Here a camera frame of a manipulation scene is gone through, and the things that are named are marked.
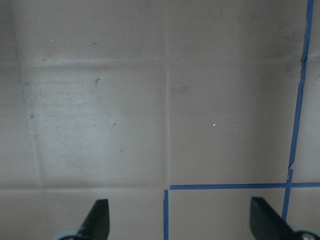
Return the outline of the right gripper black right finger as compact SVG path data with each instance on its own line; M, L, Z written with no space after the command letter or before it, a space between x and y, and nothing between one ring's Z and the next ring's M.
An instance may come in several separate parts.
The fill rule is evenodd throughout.
M318 240L319 235L308 230L294 230L262 197L252 197L249 227L256 240Z

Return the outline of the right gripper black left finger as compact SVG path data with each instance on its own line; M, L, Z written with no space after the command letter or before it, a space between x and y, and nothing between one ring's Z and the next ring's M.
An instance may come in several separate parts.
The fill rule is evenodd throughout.
M75 234L76 240L107 240L110 234L108 199L98 199Z

